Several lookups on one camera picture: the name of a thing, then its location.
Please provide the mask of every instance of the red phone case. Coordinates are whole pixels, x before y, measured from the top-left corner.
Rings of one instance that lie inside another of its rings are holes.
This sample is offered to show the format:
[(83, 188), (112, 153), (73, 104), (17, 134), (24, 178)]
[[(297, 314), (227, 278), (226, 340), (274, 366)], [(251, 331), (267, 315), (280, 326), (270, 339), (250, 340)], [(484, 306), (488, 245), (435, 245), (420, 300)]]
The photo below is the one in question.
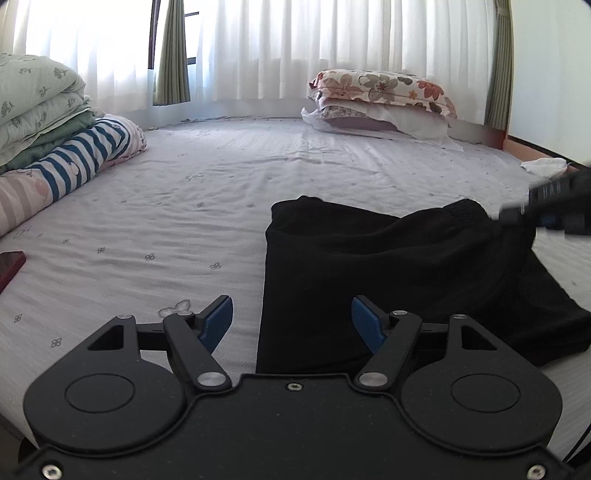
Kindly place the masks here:
[(6, 288), (6, 285), (12, 280), (14, 275), (20, 270), (20, 268), (25, 264), (27, 261), (27, 257), (25, 256), (25, 252), (6, 252), (1, 255), (5, 254), (16, 254), (17, 256), (12, 261), (12, 264), (8, 267), (8, 269), (0, 276), (0, 292)]

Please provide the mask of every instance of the white sheer curtain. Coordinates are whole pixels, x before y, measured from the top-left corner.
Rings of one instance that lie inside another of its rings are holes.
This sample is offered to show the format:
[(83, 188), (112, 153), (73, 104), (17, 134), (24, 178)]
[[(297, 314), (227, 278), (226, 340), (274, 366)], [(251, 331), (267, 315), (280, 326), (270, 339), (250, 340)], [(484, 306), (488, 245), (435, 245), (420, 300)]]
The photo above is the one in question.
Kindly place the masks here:
[(199, 100), (305, 98), (322, 69), (390, 70), (439, 83), (460, 118), (484, 121), (493, 0), (210, 0), (200, 15)]
[(93, 103), (112, 113), (147, 107), (151, 0), (9, 0), (0, 49), (75, 69)]

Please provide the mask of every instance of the black cloth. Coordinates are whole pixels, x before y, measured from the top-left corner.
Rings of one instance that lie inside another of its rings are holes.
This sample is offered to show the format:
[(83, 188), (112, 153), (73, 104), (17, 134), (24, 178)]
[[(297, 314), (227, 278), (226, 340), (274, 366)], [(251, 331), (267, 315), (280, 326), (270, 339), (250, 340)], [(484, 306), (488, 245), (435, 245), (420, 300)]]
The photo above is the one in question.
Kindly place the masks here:
[(591, 314), (540, 263), (534, 237), (471, 200), (403, 218), (310, 197), (276, 203), (257, 372), (355, 375), (371, 355), (351, 321), (356, 295), (425, 322), (469, 314), (534, 365), (584, 351)]

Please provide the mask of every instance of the cable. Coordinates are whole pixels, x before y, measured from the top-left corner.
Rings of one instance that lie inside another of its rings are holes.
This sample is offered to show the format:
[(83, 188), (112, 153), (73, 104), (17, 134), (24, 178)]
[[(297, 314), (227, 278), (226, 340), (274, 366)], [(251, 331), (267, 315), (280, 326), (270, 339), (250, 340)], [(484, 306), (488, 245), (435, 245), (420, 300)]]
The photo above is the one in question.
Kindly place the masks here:
[(574, 453), (579, 449), (581, 444), (585, 441), (585, 438), (587, 438), (587, 435), (589, 435), (589, 432), (591, 432), (591, 423), (589, 424), (587, 429), (584, 431), (584, 433), (581, 435), (581, 437), (577, 440), (577, 443), (574, 444), (574, 447), (572, 447), (570, 452), (563, 458), (562, 461), (564, 463), (566, 463), (572, 459), (572, 457), (574, 456)]

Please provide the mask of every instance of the bed sheet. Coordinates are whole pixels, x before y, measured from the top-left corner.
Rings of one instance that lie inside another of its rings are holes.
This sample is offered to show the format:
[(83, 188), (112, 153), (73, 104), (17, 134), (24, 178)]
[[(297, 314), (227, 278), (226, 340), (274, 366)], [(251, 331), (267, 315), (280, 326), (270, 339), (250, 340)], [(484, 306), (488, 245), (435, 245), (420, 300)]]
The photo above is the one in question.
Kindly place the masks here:
[[(156, 322), (232, 296), (214, 357), (234, 382), (253, 372), (271, 205), (318, 196), (402, 216), (464, 197), (494, 214), (535, 177), (508, 154), (335, 135), (300, 119), (183, 124), (147, 133), (143, 155), (100, 173), (0, 240), (27, 263), (0, 296), (0, 414), (31, 437), (29, 384), (117, 314)], [(587, 309), (591, 248), (540, 232), (534, 249)], [(165, 356), (144, 358), (167, 366)], [(550, 447), (564, 455), (591, 421), (589, 353), (545, 368), (564, 411)]]

